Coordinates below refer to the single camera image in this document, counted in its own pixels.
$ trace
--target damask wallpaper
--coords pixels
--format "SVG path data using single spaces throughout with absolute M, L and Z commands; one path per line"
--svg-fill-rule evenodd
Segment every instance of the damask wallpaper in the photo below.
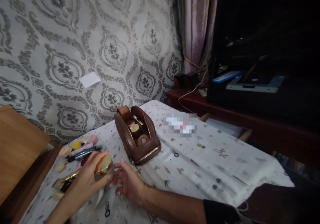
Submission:
M 176 0 L 0 0 L 0 105 L 68 143 L 117 107 L 165 102 L 182 70 L 177 16 Z

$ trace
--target purple curtain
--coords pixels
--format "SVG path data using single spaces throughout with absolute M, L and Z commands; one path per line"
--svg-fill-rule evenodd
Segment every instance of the purple curtain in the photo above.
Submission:
M 178 0 L 184 73 L 206 65 L 210 58 L 217 0 Z

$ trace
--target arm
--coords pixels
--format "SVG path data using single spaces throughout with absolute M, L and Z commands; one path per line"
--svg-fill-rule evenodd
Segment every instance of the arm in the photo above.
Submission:
M 203 201 L 197 198 L 163 191 L 145 184 L 123 159 L 114 165 L 110 187 L 121 184 L 116 195 L 124 194 L 130 201 L 169 223 L 206 223 Z
M 206 222 L 203 200 L 148 187 L 142 208 L 169 223 Z
M 51 212 L 46 224 L 64 224 L 95 192 L 107 185 L 111 175 L 106 175 L 97 182 L 94 180 L 96 165 L 107 154 L 108 151 L 91 153 L 77 178 Z

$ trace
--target brown leather bag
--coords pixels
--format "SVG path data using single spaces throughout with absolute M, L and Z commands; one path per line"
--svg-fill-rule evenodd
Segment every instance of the brown leather bag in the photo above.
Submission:
M 143 123 L 139 126 L 139 129 L 142 129 L 139 136 L 132 135 L 126 124 L 133 120 L 133 115 Z M 156 135 L 153 121 L 141 108 L 133 106 L 130 111 L 128 106 L 120 107 L 114 115 L 114 120 L 132 165 L 143 165 L 160 152 L 161 143 Z

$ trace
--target black sleeve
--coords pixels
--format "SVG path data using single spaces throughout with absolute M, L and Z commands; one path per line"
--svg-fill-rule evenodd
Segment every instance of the black sleeve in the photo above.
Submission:
M 241 221 L 238 212 L 233 206 L 228 204 L 203 200 L 204 211 L 206 214 L 207 224 L 234 224 Z

